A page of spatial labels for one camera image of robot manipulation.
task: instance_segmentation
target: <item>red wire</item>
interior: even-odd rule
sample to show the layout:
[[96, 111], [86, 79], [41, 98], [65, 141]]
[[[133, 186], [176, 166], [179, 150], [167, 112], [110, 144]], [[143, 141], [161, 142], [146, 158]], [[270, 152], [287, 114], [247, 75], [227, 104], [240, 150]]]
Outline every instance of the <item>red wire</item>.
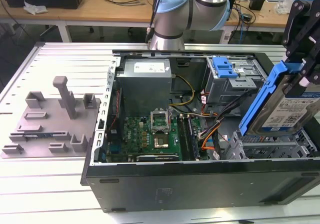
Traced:
[[107, 133], [110, 131], [110, 129], [114, 126], [115, 122], [116, 122], [116, 119], [117, 119], [117, 116], [118, 116], [118, 112], [119, 112], [119, 95], [120, 95], [120, 91], [117, 90], [116, 91], [116, 113], [115, 113], [115, 117], [112, 121], [112, 124], [111, 126], [109, 127]]

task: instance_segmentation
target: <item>wooden desk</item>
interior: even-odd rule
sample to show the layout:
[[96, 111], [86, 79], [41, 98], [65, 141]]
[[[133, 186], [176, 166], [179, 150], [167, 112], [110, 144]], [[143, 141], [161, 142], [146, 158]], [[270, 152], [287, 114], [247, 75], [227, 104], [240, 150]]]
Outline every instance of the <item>wooden desk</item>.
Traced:
[[[83, 0], [78, 9], [48, 8], [47, 13], [32, 15], [21, 8], [11, 8], [6, 2], [9, 13], [21, 24], [56, 25], [59, 28], [63, 42], [71, 42], [68, 26], [98, 26], [98, 27], [147, 27], [152, 14], [152, 6], [147, 0], [144, 5], [121, 6], [105, 0]], [[241, 1], [248, 7], [249, 1]], [[254, 11], [256, 21], [250, 31], [283, 32], [288, 15], [278, 15], [274, 11], [274, 3], [265, 2], [261, 11]], [[0, 6], [0, 22], [14, 23]], [[235, 26], [238, 24], [238, 14], [232, 11], [230, 20], [222, 28], [222, 39], [226, 43]]]

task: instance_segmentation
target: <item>hard drive label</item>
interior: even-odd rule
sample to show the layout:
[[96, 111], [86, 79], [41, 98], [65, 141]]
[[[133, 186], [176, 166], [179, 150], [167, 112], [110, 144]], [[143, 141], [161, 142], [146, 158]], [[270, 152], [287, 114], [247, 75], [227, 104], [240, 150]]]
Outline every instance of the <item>hard drive label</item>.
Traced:
[[320, 92], [305, 92], [299, 98], [282, 98], [262, 128], [283, 131], [292, 128], [307, 113], [308, 106], [320, 99]]

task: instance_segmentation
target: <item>table leg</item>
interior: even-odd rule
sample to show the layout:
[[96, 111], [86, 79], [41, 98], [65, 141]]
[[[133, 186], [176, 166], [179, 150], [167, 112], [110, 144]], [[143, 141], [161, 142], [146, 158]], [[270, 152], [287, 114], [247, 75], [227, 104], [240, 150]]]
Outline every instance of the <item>table leg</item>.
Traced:
[[222, 35], [221, 35], [219, 43], [220, 44], [228, 44], [233, 30], [234, 30], [233, 26], [224, 26], [222, 28]]
[[10, 36], [13, 36], [16, 34], [16, 31], [11, 23], [3, 23], [3, 27], [5, 28], [5, 30], [8, 32]]
[[189, 40], [190, 41], [194, 41], [195, 37], [196, 37], [196, 31], [195, 30], [191, 30]]
[[64, 43], [72, 43], [70, 32], [67, 25], [58, 24], [61, 39]]
[[98, 27], [99, 29], [99, 37], [100, 37], [100, 41], [102, 42], [105, 38], [105, 35], [104, 35], [104, 27], [103, 26], [99, 26]]

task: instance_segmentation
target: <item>yellow wire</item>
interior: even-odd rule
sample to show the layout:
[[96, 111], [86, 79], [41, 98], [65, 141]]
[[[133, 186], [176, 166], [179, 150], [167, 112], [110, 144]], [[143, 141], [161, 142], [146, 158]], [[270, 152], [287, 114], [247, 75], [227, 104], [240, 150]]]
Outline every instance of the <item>yellow wire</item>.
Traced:
[[186, 79], [184, 79], [182, 76], [180, 76], [180, 75], [175, 75], [175, 76], [181, 78], [182, 80], [185, 81], [185, 83], [188, 84], [188, 86], [189, 86], [189, 87], [191, 88], [191, 90], [192, 90], [192, 96], [191, 96], [191, 99], [188, 100], [188, 101], [186, 101], [186, 102], [182, 102], [182, 103], [172, 103], [172, 104], [169, 104], [169, 106], [184, 106], [184, 105], [187, 105], [187, 104], [189, 104], [189, 103], [191, 103], [191, 102], [193, 101], [193, 99], [194, 99], [194, 97], [195, 97], [195, 90], [194, 90], [194, 88], [192, 87], [192, 85], [191, 85]]

